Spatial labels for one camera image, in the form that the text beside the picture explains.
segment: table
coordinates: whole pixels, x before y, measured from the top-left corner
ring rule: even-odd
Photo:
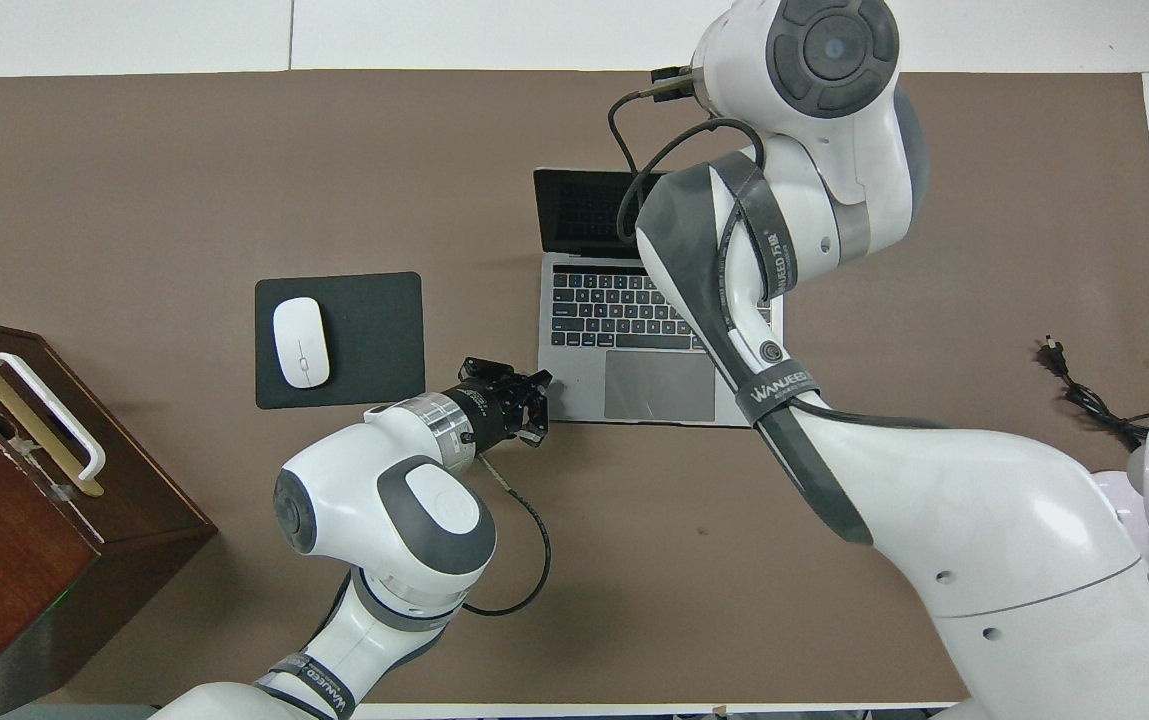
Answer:
[[[616,168],[606,108],[643,73],[0,79],[0,323],[39,332],[221,529],[63,700],[168,702],[298,650],[342,574],[273,522],[277,469],[360,407],[259,410],[254,282],[422,274],[430,389],[464,356],[531,369],[530,170]],[[1031,363],[1149,411],[1149,152],[1136,76],[911,76],[930,199],[907,241],[794,291],[788,348],[831,404],[1126,454]],[[701,113],[630,106],[648,155]],[[695,141],[669,167],[710,158]],[[833,536],[748,429],[556,425],[500,446],[554,568],[532,607],[463,616],[371,702],[957,700],[911,588]],[[473,603],[529,591],[541,547],[483,471],[498,556]]]

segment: white mouse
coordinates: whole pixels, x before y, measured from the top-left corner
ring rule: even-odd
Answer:
[[[306,389],[330,379],[326,331],[317,301],[291,297],[277,305],[272,310],[272,338],[285,382]]]

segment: wooden box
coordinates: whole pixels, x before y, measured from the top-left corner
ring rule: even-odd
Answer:
[[[0,715],[65,683],[214,533],[41,338],[0,327]]]

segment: laptop keyboard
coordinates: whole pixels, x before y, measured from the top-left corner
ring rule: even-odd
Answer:
[[[702,350],[643,268],[555,265],[552,344]],[[770,307],[758,305],[770,319]]]

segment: black mouse pad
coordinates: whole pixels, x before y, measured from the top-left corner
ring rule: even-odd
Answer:
[[[272,313],[292,297],[321,307],[330,378],[311,388],[286,382]],[[427,388],[423,364],[423,282],[418,273],[277,278],[254,286],[254,395],[273,407],[394,402]]]

